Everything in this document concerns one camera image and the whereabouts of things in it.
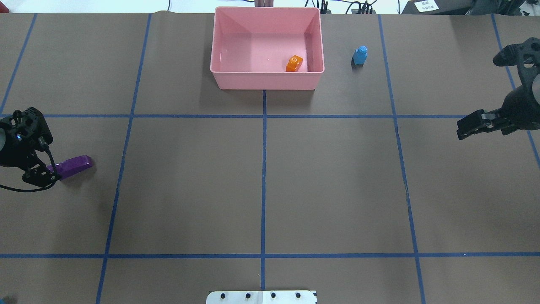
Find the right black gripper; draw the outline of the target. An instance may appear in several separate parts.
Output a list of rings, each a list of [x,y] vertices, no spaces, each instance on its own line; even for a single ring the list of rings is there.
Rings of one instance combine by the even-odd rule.
[[[517,130],[538,130],[540,128],[539,110],[539,72],[520,87],[510,92],[502,105],[503,114],[508,119],[509,127],[503,129],[502,135],[509,135]],[[476,110],[457,122],[459,140],[478,133],[491,133],[505,125],[497,110]]]

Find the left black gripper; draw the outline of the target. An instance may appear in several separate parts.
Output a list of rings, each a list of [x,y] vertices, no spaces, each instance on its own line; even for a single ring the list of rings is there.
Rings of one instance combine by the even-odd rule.
[[[58,180],[46,164],[37,156],[36,151],[47,149],[47,127],[23,129],[27,136],[16,129],[1,127],[1,166],[16,167],[24,170],[22,181],[38,188],[52,186]]]

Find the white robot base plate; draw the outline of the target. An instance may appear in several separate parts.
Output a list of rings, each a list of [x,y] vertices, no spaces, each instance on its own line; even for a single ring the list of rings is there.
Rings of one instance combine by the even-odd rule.
[[[253,290],[210,292],[207,304],[316,304],[316,291]]]

